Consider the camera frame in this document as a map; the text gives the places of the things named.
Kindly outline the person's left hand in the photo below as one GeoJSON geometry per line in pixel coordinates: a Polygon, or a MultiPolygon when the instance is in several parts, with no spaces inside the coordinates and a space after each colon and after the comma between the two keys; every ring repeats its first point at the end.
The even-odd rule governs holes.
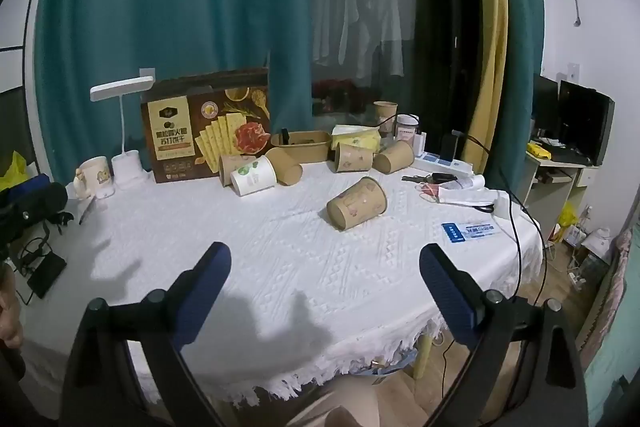
{"type": "Polygon", "coordinates": [[[1,263],[0,338],[10,349],[21,348],[23,344],[20,313],[21,306],[17,298],[13,271],[9,265],[1,263]]]}

